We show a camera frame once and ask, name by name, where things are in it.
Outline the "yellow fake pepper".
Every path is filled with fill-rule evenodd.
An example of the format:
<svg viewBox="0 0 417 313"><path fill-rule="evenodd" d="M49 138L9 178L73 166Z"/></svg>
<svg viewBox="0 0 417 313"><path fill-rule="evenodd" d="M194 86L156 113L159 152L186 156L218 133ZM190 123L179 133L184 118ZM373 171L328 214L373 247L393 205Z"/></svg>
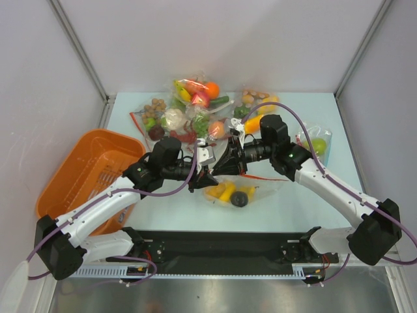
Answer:
<svg viewBox="0 0 417 313"><path fill-rule="evenodd" d="M223 202L229 202L232 194L236 191L236 186L233 182L225 183L225 190L219 196L219 200Z"/></svg>

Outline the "zip bag with yellow fruit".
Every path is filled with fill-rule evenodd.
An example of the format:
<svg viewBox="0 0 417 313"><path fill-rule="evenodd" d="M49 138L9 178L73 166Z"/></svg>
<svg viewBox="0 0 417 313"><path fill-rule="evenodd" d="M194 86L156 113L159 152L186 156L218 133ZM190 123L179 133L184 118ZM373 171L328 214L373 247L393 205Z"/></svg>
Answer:
<svg viewBox="0 0 417 313"><path fill-rule="evenodd" d="M276 194L284 183L289 182L288 179L266 178L248 174L239 176L221 175L216 179L218 180L219 185L204 188L203 195L205 199L213 205L219 205L222 207L235 207L230 203L230 201L223 202L218 199L225 190L225 183L227 182L233 182L236 186L236 191L243 191L247 193L249 197L249 203L247 206L253 202L260 201Z"/></svg>

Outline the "dark purple fake fruit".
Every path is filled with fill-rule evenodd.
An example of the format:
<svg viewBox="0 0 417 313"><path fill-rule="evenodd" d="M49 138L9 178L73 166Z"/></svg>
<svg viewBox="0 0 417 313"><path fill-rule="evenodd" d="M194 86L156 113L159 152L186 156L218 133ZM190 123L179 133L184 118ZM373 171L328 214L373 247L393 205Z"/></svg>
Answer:
<svg viewBox="0 0 417 313"><path fill-rule="evenodd" d="M235 191L230 197L230 203L235 207L245 207L249 203L249 197L243 191Z"/></svg>

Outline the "zip bag with green pear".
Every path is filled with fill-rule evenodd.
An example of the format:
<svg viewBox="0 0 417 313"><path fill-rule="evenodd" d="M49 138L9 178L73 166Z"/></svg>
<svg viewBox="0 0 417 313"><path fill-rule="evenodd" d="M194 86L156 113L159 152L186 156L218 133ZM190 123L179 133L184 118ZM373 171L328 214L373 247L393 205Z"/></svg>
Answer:
<svg viewBox="0 0 417 313"><path fill-rule="evenodd" d="M326 166L330 155L332 131L322 124L303 122L303 125L304 128L300 127L295 134L295 142L309 150L306 137L308 134L317 158Z"/></svg>

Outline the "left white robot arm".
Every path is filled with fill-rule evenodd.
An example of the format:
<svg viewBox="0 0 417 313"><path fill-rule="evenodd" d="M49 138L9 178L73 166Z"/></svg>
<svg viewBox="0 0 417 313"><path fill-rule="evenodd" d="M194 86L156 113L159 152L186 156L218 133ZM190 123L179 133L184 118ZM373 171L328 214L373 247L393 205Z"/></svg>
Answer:
<svg viewBox="0 0 417 313"><path fill-rule="evenodd" d="M95 197L55 218L49 214L40 217L32 255L42 260L56 280L70 277L90 261L140 259L143 244L134 230L125 228L96 236L92 233L117 212L147 196L164 198L184 188L193 191L216 183L209 172L209 164L216 160L212 146L198 139L193 150L191 161L185 162L179 156L181 142L166 136Z"/></svg>

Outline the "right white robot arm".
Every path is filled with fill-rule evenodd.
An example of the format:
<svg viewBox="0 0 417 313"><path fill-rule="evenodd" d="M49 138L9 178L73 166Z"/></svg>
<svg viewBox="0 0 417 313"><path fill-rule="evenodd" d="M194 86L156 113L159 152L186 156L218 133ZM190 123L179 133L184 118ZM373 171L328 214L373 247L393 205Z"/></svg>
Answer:
<svg viewBox="0 0 417 313"><path fill-rule="evenodd" d="M300 247L302 257L317 261L323 254L354 254L367 265L376 265L400 240L399 207L390 199L379 201L332 177L305 147L292 142L279 115L259 122L261 137L246 143L240 119L227 122L227 147L212 170L217 175L240 175L248 164L268 160L280 175L316 193L350 224L348 228L312 228Z"/></svg>

